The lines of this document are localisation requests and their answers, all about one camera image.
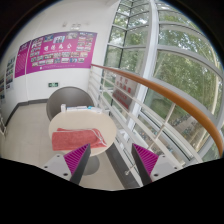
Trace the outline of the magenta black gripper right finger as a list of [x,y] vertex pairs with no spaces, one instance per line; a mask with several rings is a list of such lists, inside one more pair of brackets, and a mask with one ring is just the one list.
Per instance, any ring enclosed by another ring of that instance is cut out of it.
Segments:
[[137,144],[132,144],[131,153],[143,185],[150,184],[152,182],[150,175],[159,156]]

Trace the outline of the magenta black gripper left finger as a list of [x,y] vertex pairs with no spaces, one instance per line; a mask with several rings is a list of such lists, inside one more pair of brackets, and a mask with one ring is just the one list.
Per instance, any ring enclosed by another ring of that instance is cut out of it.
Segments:
[[71,172],[70,181],[76,185],[80,183],[88,159],[91,154],[90,145],[81,146],[64,156],[65,162]]

